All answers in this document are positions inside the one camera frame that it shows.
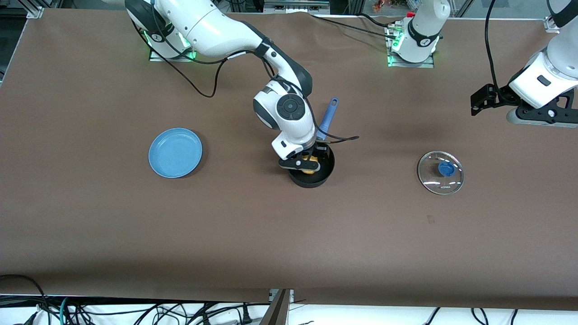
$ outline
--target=metal frame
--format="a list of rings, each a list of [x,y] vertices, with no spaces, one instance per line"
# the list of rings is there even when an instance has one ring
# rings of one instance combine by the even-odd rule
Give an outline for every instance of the metal frame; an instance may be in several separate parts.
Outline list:
[[[556,26],[556,23],[554,22],[554,19],[552,18],[552,16],[548,16],[544,18],[544,29],[546,30],[546,33],[559,33],[560,32],[560,28],[558,26]]]
[[[351,14],[361,13],[365,0],[349,0],[349,12]]]
[[[63,0],[18,0],[18,2],[28,12],[27,19],[38,19],[42,16],[44,8],[60,8]]]
[[[278,289],[275,293],[275,299],[267,308],[265,316],[259,322],[259,325],[286,325],[287,314],[289,313],[289,304],[291,303],[293,290]]]
[[[454,17],[458,17],[458,18],[459,18],[459,17],[463,17],[463,16],[466,14],[466,12],[468,11],[468,9],[470,8],[470,6],[472,6],[472,3],[473,3],[474,1],[475,1],[475,0],[466,0],[466,2],[464,2],[464,4],[463,4],[462,7],[458,10],[458,12],[455,14]]]
[[[245,4],[247,0],[229,0],[231,5],[231,12],[245,12]]]
[[[331,4],[329,0],[265,0],[263,3],[263,13],[292,11],[331,14]]]

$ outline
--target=white floor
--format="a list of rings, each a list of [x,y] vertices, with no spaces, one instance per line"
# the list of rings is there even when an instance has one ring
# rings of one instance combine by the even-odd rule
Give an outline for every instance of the white floor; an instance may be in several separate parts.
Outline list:
[[[216,308],[234,306],[238,304],[219,304]],[[120,312],[146,309],[151,305],[108,305],[90,306],[92,312]],[[201,304],[187,304],[184,306],[187,313],[193,314]],[[267,306],[249,307],[253,319],[262,317]],[[336,306],[336,305],[292,305],[289,312],[288,325],[302,325],[313,321],[312,325],[423,325],[427,322],[433,308],[426,307],[386,307],[386,306]],[[36,311],[34,307],[0,308],[0,325],[23,324]],[[509,325],[512,315],[511,309],[485,309],[490,325]],[[142,313],[131,313],[115,316],[92,316],[96,325],[132,325]],[[153,323],[154,312],[147,315],[141,325]],[[229,311],[210,319],[211,325],[220,325],[232,320],[238,320],[235,311]],[[34,325],[47,324],[46,313],[37,315]],[[52,324],[59,325],[56,317]],[[520,310],[516,316],[515,325],[576,325],[578,312],[564,311],[528,311]],[[177,325],[177,320],[163,317],[158,325]],[[479,325],[472,317],[469,308],[442,308],[436,315],[432,325]]]

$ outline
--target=table surface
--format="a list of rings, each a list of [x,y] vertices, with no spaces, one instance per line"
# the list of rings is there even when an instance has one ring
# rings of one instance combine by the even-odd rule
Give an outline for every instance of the table surface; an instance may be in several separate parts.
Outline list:
[[[360,139],[333,146],[326,184],[302,189],[277,166],[277,133],[251,108],[268,81],[255,57],[225,64],[206,99],[147,61],[126,12],[46,10],[0,90],[2,273],[50,294],[250,301],[290,287],[310,303],[578,309],[578,131],[512,125],[507,108],[470,116],[491,80],[482,21],[448,21],[436,67],[405,69],[387,67],[380,37],[308,14],[234,18],[310,71],[318,116],[339,97],[331,131]],[[500,84],[552,37],[540,21],[490,29]],[[215,67],[177,65],[212,87]],[[182,179],[147,160],[173,127],[203,141]],[[463,164],[456,194],[419,184],[432,150]]]

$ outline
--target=black cable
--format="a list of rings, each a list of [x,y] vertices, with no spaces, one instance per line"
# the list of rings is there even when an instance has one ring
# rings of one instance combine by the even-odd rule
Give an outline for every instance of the black cable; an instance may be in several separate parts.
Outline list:
[[[363,28],[359,28],[359,27],[355,27],[355,26],[343,24],[343,23],[340,23],[340,22],[338,22],[338,21],[329,20],[329,19],[326,19],[326,18],[323,18],[323,17],[317,17],[317,16],[313,16],[313,15],[311,15],[311,17],[316,18],[316,19],[319,19],[319,20],[327,21],[328,23],[337,24],[337,25],[349,27],[349,28],[352,28],[352,29],[357,29],[358,31],[362,31],[362,32],[366,32],[366,33],[378,35],[378,36],[385,37],[385,38],[395,39],[395,36],[394,36],[394,35],[386,35],[386,34],[383,34],[383,33],[368,31],[367,29],[363,29]]]
[[[246,304],[243,304],[243,318],[240,318],[241,313],[239,312],[239,321],[241,323],[241,325],[247,325],[253,322],[253,319],[251,318],[251,315],[249,315],[249,308],[247,307]]]
[[[74,325],[74,321],[72,320],[71,313],[68,310],[68,307],[66,305],[64,306],[62,316],[65,319],[65,321],[64,321],[65,324]]]
[[[512,314],[512,318],[510,318],[510,325],[514,325],[514,319],[516,319],[516,315],[518,315],[518,309],[514,309],[514,313]]]
[[[218,81],[218,74],[221,71],[221,67],[223,66],[223,64],[225,64],[225,62],[227,62],[227,60],[222,61],[221,64],[219,64],[218,68],[217,68],[217,72],[215,73],[215,81],[214,81],[214,86],[213,86],[213,92],[210,95],[206,95],[204,94],[199,88],[197,88],[197,86],[195,86],[195,84],[191,81],[191,79],[189,79],[181,70],[179,70],[175,65],[173,65],[169,60],[167,60],[164,56],[160,55],[159,52],[157,52],[152,46],[149,45],[149,43],[147,42],[147,40],[144,38],[144,36],[140,33],[140,31],[138,30],[138,27],[136,26],[136,24],[134,23],[134,21],[132,22],[132,25],[135,27],[135,30],[138,32],[138,34],[140,35],[140,38],[143,40],[143,42],[145,44],[147,44],[147,46],[149,47],[149,49],[155,53],[157,53],[157,55],[159,57],[161,57],[161,59],[163,59],[163,61],[165,61],[166,63],[168,63],[176,72],[178,72],[183,78],[185,78],[186,81],[188,81],[188,83],[195,88],[195,90],[203,97],[206,98],[213,98],[215,96],[215,93],[217,92],[217,81]]]
[[[441,307],[434,309],[432,315],[429,317],[429,320],[424,325],[431,325],[431,323],[434,321],[435,315],[439,312],[440,309]]]
[[[486,321],[485,323],[482,323],[482,321],[476,316],[476,308],[472,308],[472,316],[477,320],[478,323],[480,323],[480,325],[490,325],[490,323],[488,322],[488,317],[486,316],[486,312],[484,311],[483,308],[479,308],[481,310],[481,314],[484,315],[484,320]]]
[[[187,317],[188,317],[188,316],[187,316],[187,310],[184,309],[184,306],[183,306],[182,304],[181,304],[181,309],[183,310],[183,314],[184,314],[183,317],[184,317],[184,319],[187,320]]]
[[[163,307],[163,306],[160,306],[159,308],[161,308],[163,311],[169,312],[169,309],[168,309],[168,308],[165,308],[165,307]],[[175,315],[177,315],[177,316],[181,316],[181,317],[183,317],[183,318],[185,318],[185,319],[188,319],[188,318],[190,317],[189,315],[187,315],[187,312],[186,312],[186,311],[184,312],[184,314],[177,313],[177,312],[175,312],[175,311],[170,311],[170,313],[173,313],[173,314],[175,314]]]
[[[239,312],[239,310],[238,310],[238,308],[241,308],[241,307],[242,307],[242,305],[240,305],[240,306],[231,306],[231,307],[223,307],[223,308],[218,309],[218,310],[216,310],[216,311],[211,311],[210,313],[205,313],[205,314],[203,315],[203,319],[201,319],[201,320],[200,320],[199,322],[197,322],[195,325],[201,325],[201,324],[205,323],[206,321],[208,321],[209,318],[211,318],[211,317],[213,317],[213,316],[216,316],[216,315],[218,315],[218,314],[220,314],[220,313],[224,313],[224,312],[227,312],[227,311],[231,311],[231,310],[233,310],[233,309],[236,310],[237,313],[239,313],[239,319],[241,319],[241,312]]]
[[[265,70],[267,71],[267,74],[269,75],[269,78],[271,78],[271,80],[277,81],[277,82],[279,82],[279,83],[287,84],[287,85],[295,88],[296,90],[299,90],[299,92],[303,95],[303,91],[302,91],[301,88],[299,88],[296,84],[294,84],[294,83],[292,83],[292,82],[290,82],[290,81],[288,81],[288,80],[285,80],[285,79],[283,79],[283,78],[275,77],[275,76],[272,75],[272,73],[269,73],[269,70],[267,69],[267,66],[265,65],[266,61],[265,61],[264,59],[262,59],[262,60],[263,60],[263,66],[265,67]],[[311,106],[311,103],[309,102],[309,99],[307,99],[307,96],[305,96],[305,95],[303,95],[303,99],[305,100],[305,102],[307,102],[307,105],[309,106],[309,110],[311,111],[311,117],[312,117],[312,119],[313,119],[313,125],[315,126],[315,129],[318,130],[319,132],[325,134],[326,136],[328,136],[328,137],[330,137],[330,138],[334,138],[334,139],[339,140],[339,141],[327,142],[327,143],[340,143],[340,142],[345,142],[345,141],[351,141],[351,140],[357,140],[357,139],[359,139],[359,136],[358,136],[358,135],[356,135],[356,136],[351,136],[351,137],[349,137],[349,138],[343,138],[343,137],[341,137],[341,136],[332,135],[332,134],[329,134],[329,133],[327,133],[327,132],[319,129],[319,125],[317,125],[317,121],[315,120],[315,114],[313,113],[313,107]]]
[[[268,306],[268,305],[270,305],[270,304],[260,303],[260,302],[253,302],[253,303],[250,303],[250,304],[245,304],[245,306]],[[212,316],[214,316],[214,315],[216,315],[216,314],[219,314],[219,313],[223,313],[223,312],[226,312],[226,311],[230,311],[230,310],[233,310],[233,309],[236,309],[236,308],[241,308],[242,306],[243,306],[243,305],[222,307],[222,308],[215,309],[215,310],[213,310],[213,311],[207,312],[207,315],[208,315],[209,317],[212,317]]]
[[[177,325],[180,325],[180,320],[179,320],[179,318],[178,318],[177,316],[175,316],[175,315],[169,315],[169,314],[166,314],[166,315],[163,315],[163,316],[159,317],[159,319],[157,319],[157,321],[154,322],[154,324],[157,324],[158,321],[160,320],[160,318],[162,318],[162,317],[164,317],[164,316],[169,316],[169,317],[172,317],[172,318],[176,319],[176,320],[177,320]]]
[[[379,21],[373,19],[370,15],[365,14],[363,12],[356,14],[356,16],[365,17],[365,18],[369,19],[369,21],[371,21],[372,23],[378,25],[379,27],[384,27],[384,28],[387,28],[387,27],[389,27],[389,25],[394,23],[394,22],[392,22],[392,23],[382,24]]]
[[[269,77],[273,76],[275,74],[275,71],[273,70],[271,63],[269,63],[269,61],[267,61],[267,60],[263,60],[263,63],[266,65],[265,70],[267,70],[267,75]]]
[[[239,311],[239,308],[235,308],[235,310],[237,311],[237,314],[239,314],[239,324],[243,324],[243,319],[241,318],[241,312]]]
[[[95,312],[85,311],[84,313],[89,314],[89,315],[95,315],[95,316],[112,316],[112,315],[124,315],[124,314],[128,314],[128,313],[146,312],[147,310],[148,309],[139,309],[137,311],[126,311],[126,312],[115,312],[115,313],[95,313]]]
[[[48,308],[45,306],[45,299],[48,303]],[[51,315],[54,316],[56,319],[58,319],[60,321],[60,316],[58,312],[54,312],[50,309],[50,307],[59,310],[60,308],[60,301],[59,300],[55,300],[55,299],[51,299],[50,297],[46,297],[46,298],[40,298],[40,297],[34,297],[34,296],[3,296],[0,297],[0,301],[5,302],[5,301],[19,301],[17,303],[14,304],[7,304],[7,305],[2,305],[0,306],[0,308],[9,308],[12,306],[21,306],[21,303],[23,301],[33,301],[33,302],[37,302],[38,306],[40,308],[40,310],[45,311],[48,313],[48,317],[51,319]]]
[[[189,321],[187,321],[186,325],[191,324],[195,319],[199,318],[200,315],[203,315],[207,312],[210,308],[216,306],[217,304],[214,302],[206,302],[203,307],[201,307],[197,312],[195,312]]]
[[[75,307],[76,307],[76,313],[75,313],[76,317],[78,317],[78,316],[80,315],[80,317],[82,318],[84,324],[86,324],[86,325],[94,324],[94,323],[92,322],[92,317],[90,317],[90,315],[87,314],[87,312],[84,310],[84,307],[83,307],[83,306],[77,305],[77,306],[75,306]]]
[[[76,310],[75,310],[75,315],[74,315],[74,316],[75,316],[75,319],[76,319],[76,324],[77,324],[77,325],[80,325],[80,320],[78,319],[78,313],[79,313],[78,306],[76,306]]]
[[[492,51],[490,50],[490,40],[488,38],[488,30],[490,27],[490,16],[492,15],[492,9],[494,8],[495,3],[496,3],[496,0],[492,0],[492,2],[490,2],[490,6],[488,7],[488,13],[486,15],[486,21],[484,23],[484,40],[486,42],[486,52],[488,54],[488,61],[490,62],[490,72],[492,74],[492,82],[494,83],[494,89],[495,89],[496,93],[498,94],[498,97],[508,104],[515,104],[515,102],[512,102],[512,101],[504,98],[504,96],[502,95],[502,92],[500,90],[500,87],[498,87],[498,81],[496,79],[496,71],[494,68],[494,59],[492,58]]]
[[[147,309],[142,315],[140,315],[136,321],[134,322],[133,325],[139,325],[146,317],[146,315],[148,315],[151,311],[153,311],[153,309],[156,309],[158,306],[160,306],[161,304],[155,304],[153,305],[151,308]]]
[[[34,324],[34,318],[36,318],[36,315],[38,314],[38,312],[35,312],[32,314],[32,316],[30,316],[26,322],[24,322],[24,325],[33,325]]]
[[[157,319],[156,322],[153,322],[153,325],[158,325],[158,322],[159,322],[164,316],[167,316],[169,312],[171,312],[173,309],[177,308],[179,305],[182,305],[182,304],[176,304],[176,305],[174,305],[173,307],[170,307],[170,308],[167,309],[164,313],[162,313],[162,315],[158,312],[158,308],[157,308],[157,314],[155,315],[155,317],[158,316],[158,319]]]
[[[46,301],[46,295],[44,294],[44,291],[42,290],[42,288],[40,287],[38,282],[36,282],[31,277],[26,276],[26,275],[22,275],[22,274],[3,274],[3,275],[0,275],[0,279],[9,279],[9,278],[25,279],[29,282],[32,282],[32,284],[36,287],[36,289],[38,289],[38,292],[40,292],[40,295],[42,296],[42,300],[44,302],[46,309],[50,309],[50,305],[48,304],[48,301]],[[51,325],[51,324],[52,324],[52,317],[50,317],[50,315],[48,315],[48,325]]]

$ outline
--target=circular button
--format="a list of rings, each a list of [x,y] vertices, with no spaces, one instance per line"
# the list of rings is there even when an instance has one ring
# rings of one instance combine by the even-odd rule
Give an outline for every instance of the circular button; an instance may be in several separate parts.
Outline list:
[[[450,162],[442,161],[438,164],[438,171],[444,177],[452,177],[455,174],[455,167]]]
[[[295,94],[283,95],[277,102],[277,113],[286,120],[299,120],[305,115],[305,102]]]
[[[297,103],[293,99],[288,99],[283,103],[283,108],[286,112],[293,113],[297,110]]]

